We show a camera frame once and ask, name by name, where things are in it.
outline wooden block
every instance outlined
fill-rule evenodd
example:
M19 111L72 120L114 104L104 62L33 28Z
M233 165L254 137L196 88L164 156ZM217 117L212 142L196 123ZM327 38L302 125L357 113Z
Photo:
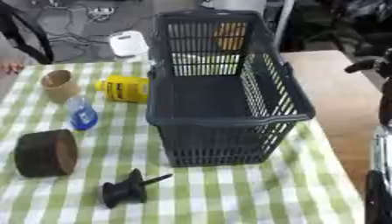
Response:
M61 176L74 171L78 151L71 131L58 129L21 136L14 158L25 177Z

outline black object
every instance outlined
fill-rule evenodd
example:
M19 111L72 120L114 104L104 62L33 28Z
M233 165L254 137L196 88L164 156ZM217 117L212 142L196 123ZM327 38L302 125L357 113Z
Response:
M172 174L143 181L142 173L134 169L127 179L118 184L106 182L102 186L102 200L108 208L115 207L122 200L144 203L147 200L145 186L168 179Z
M367 174L365 203L367 224L392 223L392 198L379 171Z
M78 151L71 131L58 129L21 136L14 158L25 177L61 176L74 171Z
M157 18L147 120L173 166L260 163L314 109L253 11Z
M382 98L379 108L380 124L389 132L392 131L392 49L387 49L383 59L365 59L346 68L353 73L361 70L374 69L386 81L382 85ZM384 165L385 161L376 159L374 162ZM366 182L365 215L367 224L392 223L392 197L385 186L385 180L380 171L369 171Z
M27 45L24 38L19 32L15 20L19 21L29 31L31 31L41 44L44 53ZM7 39L13 39L16 42L16 48L20 51L30 55L40 64L51 64L53 62L53 51L45 31L35 21L34 18L29 17L25 12L15 9L0 0L0 32Z
M382 85L382 98L379 108L380 124L387 130L392 130L392 48L385 51L383 59L364 59L348 66L345 71L354 73L374 69L386 81Z

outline bottle label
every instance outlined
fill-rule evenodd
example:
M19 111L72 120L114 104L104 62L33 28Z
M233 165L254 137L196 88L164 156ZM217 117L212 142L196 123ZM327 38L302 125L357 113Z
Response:
M88 105L76 111L72 116L72 125L77 130L84 130L90 125L94 125L97 120L96 112Z

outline yellow bottle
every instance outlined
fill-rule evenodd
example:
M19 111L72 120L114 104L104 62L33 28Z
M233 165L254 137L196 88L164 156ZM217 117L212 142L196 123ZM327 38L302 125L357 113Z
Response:
M95 90L103 91L112 101L147 102L149 81L147 78L110 75L107 80L97 81Z

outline brown cup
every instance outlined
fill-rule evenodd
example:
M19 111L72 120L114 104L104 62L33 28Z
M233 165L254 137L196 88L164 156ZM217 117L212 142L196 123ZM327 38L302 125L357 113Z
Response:
M41 79L41 85L52 102L63 104L70 97L77 95L81 88L67 70L56 70Z

